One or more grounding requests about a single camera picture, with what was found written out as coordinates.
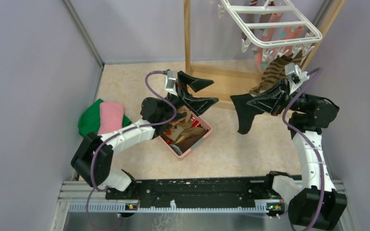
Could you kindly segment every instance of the gray wall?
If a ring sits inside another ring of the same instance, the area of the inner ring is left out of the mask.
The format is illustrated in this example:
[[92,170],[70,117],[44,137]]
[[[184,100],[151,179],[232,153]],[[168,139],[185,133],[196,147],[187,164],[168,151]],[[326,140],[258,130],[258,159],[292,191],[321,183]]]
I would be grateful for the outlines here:
[[[183,61],[183,0],[72,0],[106,63]],[[246,5],[249,0],[233,0]],[[228,13],[219,19],[216,0],[191,0],[191,58],[240,59],[241,30]],[[293,0],[312,21],[322,0]],[[295,19],[285,15],[285,20]]]
[[310,92],[341,108],[324,130],[324,155],[344,180],[360,230],[370,230],[370,1],[347,1],[309,69],[317,66],[324,71]]
[[0,231],[48,230],[98,74],[60,0],[0,0]]

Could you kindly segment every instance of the table surface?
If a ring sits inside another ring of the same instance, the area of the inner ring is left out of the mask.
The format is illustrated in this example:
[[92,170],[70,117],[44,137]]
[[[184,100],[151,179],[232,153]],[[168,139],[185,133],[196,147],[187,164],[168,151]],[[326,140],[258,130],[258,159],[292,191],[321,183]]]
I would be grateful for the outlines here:
[[[249,69],[249,60],[205,61],[221,66]],[[106,65],[98,98],[121,103],[125,115],[135,122],[141,118],[141,102],[154,95],[144,78],[154,70],[184,70],[184,62]],[[150,78],[158,93],[163,90],[163,75]],[[145,141],[114,157],[112,167],[130,172],[136,179],[261,176],[270,170],[300,174],[297,151],[290,132],[280,116],[258,115],[247,135],[237,133],[235,110],[212,107],[202,115],[212,134],[185,158],[178,159],[160,139]]]

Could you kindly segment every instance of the cable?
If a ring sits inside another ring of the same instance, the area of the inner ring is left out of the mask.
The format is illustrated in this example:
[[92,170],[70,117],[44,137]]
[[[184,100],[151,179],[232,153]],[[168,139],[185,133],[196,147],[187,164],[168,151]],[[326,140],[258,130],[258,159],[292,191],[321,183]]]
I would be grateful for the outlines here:
[[[176,117],[176,108],[175,106],[169,102],[167,99],[165,99],[164,97],[162,97],[161,95],[159,95],[158,93],[156,93],[152,88],[151,86],[149,85],[148,83],[148,79],[151,75],[155,75],[155,74],[166,74],[166,71],[151,71],[150,73],[148,73],[145,77],[145,85],[147,86],[147,88],[155,95],[157,96],[158,98],[160,98],[162,101],[166,102],[172,109],[173,109],[173,115],[171,116],[171,118],[165,120],[165,121],[162,121],[162,122],[158,122],[158,123],[152,123],[152,124],[143,124],[143,125],[140,125],[140,128],[143,128],[143,127],[151,127],[151,126],[159,126],[159,125],[163,125],[163,124],[166,124],[166,123],[169,123],[171,120],[173,120],[175,117]],[[127,128],[125,130],[123,130],[121,133],[116,133],[112,136],[110,136],[108,139],[106,139],[105,141],[103,141],[96,149],[96,151],[94,152],[94,155],[93,155],[93,159],[92,159],[92,164],[90,166],[90,179],[92,180],[92,185],[93,185],[93,189],[91,190],[90,194],[89,194],[89,197],[87,198],[87,203],[86,203],[86,213],[87,213],[87,217],[89,219],[89,222],[90,224],[97,230],[100,230],[100,231],[111,231],[117,227],[119,227],[121,225],[121,219],[119,220],[119,222],[114,225],[113,227],[109,228],[109,229],[102,229],[102,228],[99,228],[97,226],[95,226],[92,222],[92,220],[90,219],[90,213],[89,213],[89,202],[90,202],[90,198],[94,192],[94,190],[97,190],[98,192],[103,192],[107,189],[104,188],[104,189],[99,189],[98,186],[96,185],[95,183],[95,180],[94,180],[94,165],[95,165],[95,160],[97,158],[97,155],[98,153],[100,152],[100,149],[105,145],[107,144],[109,141],[111,141],[112,139],[115,139],[116,137],[118,137],[120,134],[124,134],[126,132],[129,132],[129,131],[132,131],[134,129],[136,129],[137,127],[131,127],[131,128]]]
[[[302,231],[309,231],[314,226],[314,224],[316,223],[316,221],[318,219],[318,216],[320,215],[321,207],[323,205],[323,200],[324,200],[324,167],[323,167],[323,164],[322,164],[321,154],[317,150],[317,148],[315,147],[315,145],[310,141],[310,139],[304,133],[302,133],[295,126],[293,126],[293,125],[291,125],[291,124],[289,124],[287,122],[286,115],[287,115],[287,111],[291,108],[291,106],[299,98],[299,96],[302,95],[305,92],[305,90],[312,83],[314,83],[314,81],[318,78],[318,76],[321,73],[321,68],[318,67],[318,68],[316,68],[316,69],[308,72],[308,75],[310,76],[310,75],[312,75],[314,73],[316,75],[314,77],[312,77],[311,80],[293,97],[293,99],[287,105],[286,109],[284,109],[283,116],[282,116],[283,123],[286,124],[289,128],[291,128],[292,130],[294,130],[295,132],[297,132],[299,135],[301,135],[305,139],[305,141],[311,146],[311,148],[316,153],[317,159],[320,162],[320,181],[321,181],[321,183],[320,183],[320,199],[318,200],[318,205],[317,205],[316,213],[314,214],[313,219],[311,219],[310,224],[308,224],[308,226],[305,229],[303,229]],[[294,229],[294,227],[293,227],[293,224],[291,224],[291,229],[293,231],[296,231]]]

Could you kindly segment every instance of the wooden base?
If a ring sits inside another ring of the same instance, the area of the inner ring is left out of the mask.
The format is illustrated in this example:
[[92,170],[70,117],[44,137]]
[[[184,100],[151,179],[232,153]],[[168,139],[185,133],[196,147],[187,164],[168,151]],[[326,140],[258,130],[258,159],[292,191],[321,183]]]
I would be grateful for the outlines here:
[[259,72],[239,71],[210,65],[192,64],[191,76],[212,79],[215,83],[198,93],[189,91],[196,97],[217,97],[219,102],[215,107],[224,109],[235,109],[231,95],[246,94],[252,87],[258,86],[261,80]]

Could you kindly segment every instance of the wooden stand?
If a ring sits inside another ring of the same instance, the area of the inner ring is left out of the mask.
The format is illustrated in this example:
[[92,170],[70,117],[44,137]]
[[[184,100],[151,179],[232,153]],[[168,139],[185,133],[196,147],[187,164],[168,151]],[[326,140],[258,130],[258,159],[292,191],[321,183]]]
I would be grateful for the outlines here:
[[[323,37],[327,34],[345,2],[346,0],[331,1],[319,26],[319,30]],[[260,72],[239,71],[211,65],[192,64],[190,10],[190,0],[184,0],[185,72],[195,77],[212,79],[215,81],[215,84],[209,86],[205,90],[194,93],[194,95],[197,97],[217,97],[220,101],[215,104],[216,107],[235,109],[230,100],[230,96],[248,93],[252,87],[260,84],[262,74]],[[320,42],[317,43],[315,48],[309,53],[306,60],[303,62],[302,69],[307,68],[319,46]]]

